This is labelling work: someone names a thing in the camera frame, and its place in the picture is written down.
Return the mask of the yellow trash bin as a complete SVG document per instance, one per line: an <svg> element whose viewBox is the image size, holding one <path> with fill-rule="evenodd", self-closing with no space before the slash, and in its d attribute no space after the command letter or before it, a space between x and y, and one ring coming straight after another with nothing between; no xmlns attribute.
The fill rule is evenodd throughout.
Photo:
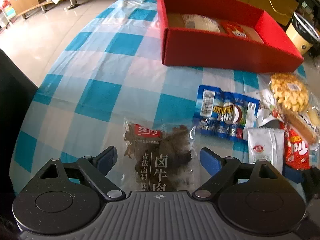
<svg viewBox="0 0 320 240"><path fill-rule="evenodd" d="M319 35L316 29L300 14L294 12L286 35L298 49L301 55L311 47L319 45Z"/></svg>

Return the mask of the blue white checkered tablecloth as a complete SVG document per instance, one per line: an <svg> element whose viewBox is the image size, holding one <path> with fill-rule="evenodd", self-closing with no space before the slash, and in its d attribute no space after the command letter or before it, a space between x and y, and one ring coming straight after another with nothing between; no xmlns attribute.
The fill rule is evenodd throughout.
<svg viewBox="0 0 320 240"><path fill-rule="evenodd" d="M76 162L109 146L117 162L106 177L126 193L134 166L124 156L124 120L159 129L163 124L195 127L200 85L258 99L269 89L270 72L216 67L166 66L161 60L157 0L117 0L91 20L57 58L37 89L23 120L10 168L19 194L50 160ZM248 161L248 141L201 134L195 127L199 159L203 147Z"/></svg>

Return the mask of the small red snack packet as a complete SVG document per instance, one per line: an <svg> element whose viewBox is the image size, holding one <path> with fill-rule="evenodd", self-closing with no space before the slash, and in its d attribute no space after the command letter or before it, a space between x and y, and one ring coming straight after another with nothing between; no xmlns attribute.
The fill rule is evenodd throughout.
<svg viewBox="0 0 320 240"><path fill-rule="evenodd" d="M220 25L228 35L249 39L247 32L238 24L232 22L221 22Z"/></svg>

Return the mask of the round white pastry pack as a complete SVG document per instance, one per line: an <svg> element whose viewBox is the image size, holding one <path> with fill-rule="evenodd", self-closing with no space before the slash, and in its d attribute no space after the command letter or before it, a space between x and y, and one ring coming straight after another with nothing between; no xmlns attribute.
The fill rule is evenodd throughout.
<svg viewBox="0 0 320 240"><path fill-rule="evenodd" d="M183 15L182 18L186 28L220 33L220 25L214 19L195 14Z"/></svg>

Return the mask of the white red strawberry packet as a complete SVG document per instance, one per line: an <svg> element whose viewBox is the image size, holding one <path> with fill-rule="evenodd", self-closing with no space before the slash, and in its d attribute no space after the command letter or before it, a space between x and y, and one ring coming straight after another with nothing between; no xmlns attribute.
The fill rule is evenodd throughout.
<svg viewBox="0 0 320 240"><path fill-rule="evenodd" d="M257 93L257 96L259 98L257 126L264 126L273 120L282 121L277 101L273 97L273 94L268 89L263 89Z"/></svg>

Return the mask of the braised beef jerky bag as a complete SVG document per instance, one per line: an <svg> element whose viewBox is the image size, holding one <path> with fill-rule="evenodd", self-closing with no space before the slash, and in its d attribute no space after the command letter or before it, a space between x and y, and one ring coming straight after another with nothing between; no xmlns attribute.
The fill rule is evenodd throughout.
<svg viewBox="0 0 320 240"><path fill-rule="evenodd" d="M199 183L195 127L163 124L152 129L124 120L124 141L134 166L131 190L193 191Z"/></svg>

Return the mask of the yellow puffed snack bag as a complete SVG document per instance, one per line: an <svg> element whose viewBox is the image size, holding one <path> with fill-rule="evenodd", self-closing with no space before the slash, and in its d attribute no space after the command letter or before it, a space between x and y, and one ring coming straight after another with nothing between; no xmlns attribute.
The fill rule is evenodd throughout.
<svg viewBox="0 0 320 240"><path fill-rule="evenodd" d="M310 106L309 90L296 74L274 73L269 87L283 114L297 114Z"/></svg>

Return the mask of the red cardboard box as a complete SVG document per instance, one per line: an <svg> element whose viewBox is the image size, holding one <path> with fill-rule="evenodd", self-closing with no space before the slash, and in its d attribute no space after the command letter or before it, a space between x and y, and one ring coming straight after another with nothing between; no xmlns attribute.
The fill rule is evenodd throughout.
<svg viewBox="0 0 320 240"><path fill-rule="evenodd" d="M216 67L254 73L293 72L304 61L264 10L237 0L157 0L161 60L166 66ZM199 15L242 28L246 36L187 28L184 15Z"/></svg>

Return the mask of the red Tudou chip bag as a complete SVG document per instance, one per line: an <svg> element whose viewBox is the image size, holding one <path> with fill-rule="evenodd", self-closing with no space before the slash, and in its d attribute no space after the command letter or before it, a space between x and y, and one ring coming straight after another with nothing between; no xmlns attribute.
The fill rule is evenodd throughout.
<svg viewBox="0 0 320 240"><path fill-rule="evenodd" d="M285 164L295 170L307 170L309 163L309 146L298 133L287 124L281 124L285 131Z"/></svg>

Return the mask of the black chair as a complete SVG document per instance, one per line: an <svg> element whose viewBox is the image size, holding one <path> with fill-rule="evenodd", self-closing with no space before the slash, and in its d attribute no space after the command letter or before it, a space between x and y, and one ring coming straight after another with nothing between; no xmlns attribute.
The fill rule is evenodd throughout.
<svg viewBox="0 0 320 240"><path fill-rule="evenodd" d="M16 140L37 86L1 51L1 236L18 231L12 214L15 199L9 176Z"/></svg>

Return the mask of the white grey snack packet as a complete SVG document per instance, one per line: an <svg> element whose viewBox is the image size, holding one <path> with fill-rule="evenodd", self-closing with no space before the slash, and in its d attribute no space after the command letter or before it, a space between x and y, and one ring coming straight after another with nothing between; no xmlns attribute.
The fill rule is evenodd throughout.
<svg viewBox="0 0 320 240"><path fill-rule="evenodd" d="M280 173L284 164L284 134L278 128L249 128L248 134L248 161L255 164L258 159L265 159Z"/></svg>

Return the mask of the toast bread package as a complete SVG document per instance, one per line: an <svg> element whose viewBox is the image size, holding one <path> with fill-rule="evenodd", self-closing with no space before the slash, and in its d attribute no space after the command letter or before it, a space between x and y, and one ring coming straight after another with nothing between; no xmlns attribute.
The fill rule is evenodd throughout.
<svg viewBox="0 0 320 240"><path fill-rule="evenodd" d="M281 113L286 122L307 141L309 145L319 144L319 104L281 104Z"/></svg>

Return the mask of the blue snack packet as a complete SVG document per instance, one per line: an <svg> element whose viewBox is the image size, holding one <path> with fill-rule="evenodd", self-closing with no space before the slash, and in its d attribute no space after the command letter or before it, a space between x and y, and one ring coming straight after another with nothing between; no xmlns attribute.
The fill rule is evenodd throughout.
<svg viewBox="0 0 320 240"><path fill-rule="evenodd" d="M248 129L256 126L258 109L258 99L200 85L193 124L201 134L246 142Z"/></svg>

